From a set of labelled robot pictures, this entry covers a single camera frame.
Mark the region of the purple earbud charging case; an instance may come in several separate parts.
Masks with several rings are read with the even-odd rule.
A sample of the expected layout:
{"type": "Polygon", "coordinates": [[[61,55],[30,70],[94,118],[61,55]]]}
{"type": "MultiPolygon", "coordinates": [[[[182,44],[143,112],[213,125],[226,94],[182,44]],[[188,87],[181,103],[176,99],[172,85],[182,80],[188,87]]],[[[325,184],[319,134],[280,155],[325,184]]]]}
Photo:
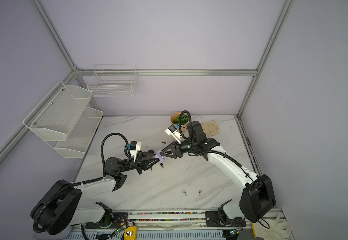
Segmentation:
{"type": "Polygon", "coordinates": [[[164,156],[161,155],[162,151],[158,151],[155,155],[155,158],[159,159],[159,163],[162,164],[166,158],[164,156]]]}

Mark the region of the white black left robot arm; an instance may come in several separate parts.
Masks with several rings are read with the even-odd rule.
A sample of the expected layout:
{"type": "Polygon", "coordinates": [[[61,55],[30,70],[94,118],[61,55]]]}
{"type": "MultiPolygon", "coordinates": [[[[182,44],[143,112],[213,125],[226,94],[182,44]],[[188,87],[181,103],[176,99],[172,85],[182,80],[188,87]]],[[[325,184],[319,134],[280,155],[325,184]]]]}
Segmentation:
{"type": "Polygon", "coordinates": [[[97,195],[119,190],[125,183],[125,172],[136,170],[139,174],[147,171],[157,163],[165,160],[160,153],[153,150],[143,152],[141,143],[132,141],[120,133],[107,135],[100,147],[102,171],[101,177],[70,183],[59,180],[49,189],[31,211],[33,231],[56,235],[66,227],[89,222],[104,226],[112,222],[112,209],[102,202],[84,206],[83,202],[97,195]],[[124,142],[125,159],[116,157],[105,158],[106,140],[113,136],[121,137],[124,142]]]}

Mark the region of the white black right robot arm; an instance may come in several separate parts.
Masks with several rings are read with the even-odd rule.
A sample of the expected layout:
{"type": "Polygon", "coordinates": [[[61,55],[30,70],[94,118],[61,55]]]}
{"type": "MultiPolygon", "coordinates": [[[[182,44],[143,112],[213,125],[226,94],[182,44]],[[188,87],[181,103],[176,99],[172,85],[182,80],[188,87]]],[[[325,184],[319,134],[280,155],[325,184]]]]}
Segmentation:
{"type": "Polygon", "coordinates": [[[169,126],[165,132],[174,137],[174,141],[162,150],[161,155],[173,159],[181,158],[185,153],[201,156],[232,180],[238,188],[240,200],[228,200],[219,207],[223,220],[245,217],[257,223],[275,207],[273,185],[267,175],[260,176],[231,157],[217,140],[206,136],[198,121],[187,124],[187,130],[189,136],[184,137],[181,127],[169,126]]]}

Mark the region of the orange pot with green plant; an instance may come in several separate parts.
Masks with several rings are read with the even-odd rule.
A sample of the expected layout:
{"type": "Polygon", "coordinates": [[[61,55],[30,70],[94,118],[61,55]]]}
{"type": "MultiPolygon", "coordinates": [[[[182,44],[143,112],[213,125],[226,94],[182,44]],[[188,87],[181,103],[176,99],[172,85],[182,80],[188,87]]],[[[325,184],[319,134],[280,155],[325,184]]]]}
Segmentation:
{"type": "Polygon", "coordinates": [[[187,131],[187,124],[189,123],[189,117],[186,113],[182,114],[182,117],[180,119],[181,112],[176,112],[171,116],[171,122],[174,125],[174,127],[179,131],[179,124],[181,124],[181,131],[182,133],[186,133],[187,131]]]}

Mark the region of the white mesh lower shelf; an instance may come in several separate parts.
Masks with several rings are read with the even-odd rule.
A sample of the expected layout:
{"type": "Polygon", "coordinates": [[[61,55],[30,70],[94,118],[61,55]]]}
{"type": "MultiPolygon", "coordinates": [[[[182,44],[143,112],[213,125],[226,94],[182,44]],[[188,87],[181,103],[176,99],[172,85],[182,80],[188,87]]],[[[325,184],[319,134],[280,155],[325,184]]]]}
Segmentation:
{"type": "Polygon", "coordinates": [[[102,120],[103,112],[86,108],[65,142],[58,142],[54,149],[64,158],[84,157],[102,120]]]}

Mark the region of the white mesh shelf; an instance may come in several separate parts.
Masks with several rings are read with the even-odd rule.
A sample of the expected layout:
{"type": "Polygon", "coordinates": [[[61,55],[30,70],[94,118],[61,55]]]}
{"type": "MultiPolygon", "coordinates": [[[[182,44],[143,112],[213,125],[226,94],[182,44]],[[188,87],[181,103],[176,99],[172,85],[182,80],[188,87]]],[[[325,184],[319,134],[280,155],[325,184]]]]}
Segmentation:
{"type": "Polygon", "coordinates": [[[23,120],[45,142],[65,142],[92,99],[92,92],[58,82],[23,120]]]}
{"type": "Polygon", "coordinates": [[[86,108],[65,142],[58,142],[54,149],[64,158],[84,157],[102,120],[103,112],[86,108]]]}

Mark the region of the yellow tag box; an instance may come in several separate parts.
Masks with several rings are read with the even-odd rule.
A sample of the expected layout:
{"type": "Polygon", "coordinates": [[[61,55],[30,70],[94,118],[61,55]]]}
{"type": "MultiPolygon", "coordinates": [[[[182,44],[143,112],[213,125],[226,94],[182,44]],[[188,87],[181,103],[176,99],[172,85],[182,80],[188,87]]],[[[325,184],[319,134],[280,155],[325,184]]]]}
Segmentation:
{"type": "Polygon", "coordinates": [[[124,232],[124,240],[136,240],[137,239],[137,227],[127,227],[124,232]]]}

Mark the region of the white mesh upper shelf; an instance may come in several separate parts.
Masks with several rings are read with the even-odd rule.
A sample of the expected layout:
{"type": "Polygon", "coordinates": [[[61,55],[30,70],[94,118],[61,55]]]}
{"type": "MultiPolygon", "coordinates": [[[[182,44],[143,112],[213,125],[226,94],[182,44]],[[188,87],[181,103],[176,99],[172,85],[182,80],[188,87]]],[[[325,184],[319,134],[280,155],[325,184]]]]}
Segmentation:
{"type": "Polygon", "coordinates": [[[58,82],[23,120],[45,142],[65,142],[92,99],[92,92],[58,82]]]}

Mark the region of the white glove yellow cuff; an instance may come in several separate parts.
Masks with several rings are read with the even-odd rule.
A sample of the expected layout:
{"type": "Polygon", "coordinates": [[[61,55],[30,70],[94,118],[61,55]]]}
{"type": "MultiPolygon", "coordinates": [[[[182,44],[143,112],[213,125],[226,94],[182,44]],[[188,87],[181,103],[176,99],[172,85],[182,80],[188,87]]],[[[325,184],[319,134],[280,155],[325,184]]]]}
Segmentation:
{"type": "Polygon", "coordinates": [[[251,224],[255,238],[264,240],[290,240],[292,232],[287,221],[278,215],[274,220],[260,220],[251,224]]]}

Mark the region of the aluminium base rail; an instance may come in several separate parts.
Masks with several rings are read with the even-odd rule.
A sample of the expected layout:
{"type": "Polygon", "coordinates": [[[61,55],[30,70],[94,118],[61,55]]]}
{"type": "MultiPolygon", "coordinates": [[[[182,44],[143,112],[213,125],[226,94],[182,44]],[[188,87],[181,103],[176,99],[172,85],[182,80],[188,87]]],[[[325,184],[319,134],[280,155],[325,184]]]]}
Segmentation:
{"type": "Polygon", "coordinates": [[[250,228],[248,218],[239,215],[230,218],[218,209],[158,210],[158,211],[114,211],[112,221],[103,229],[116,229],[122,223],[135,224],[145,229],[199,229],[199,228],[250,228]]]}

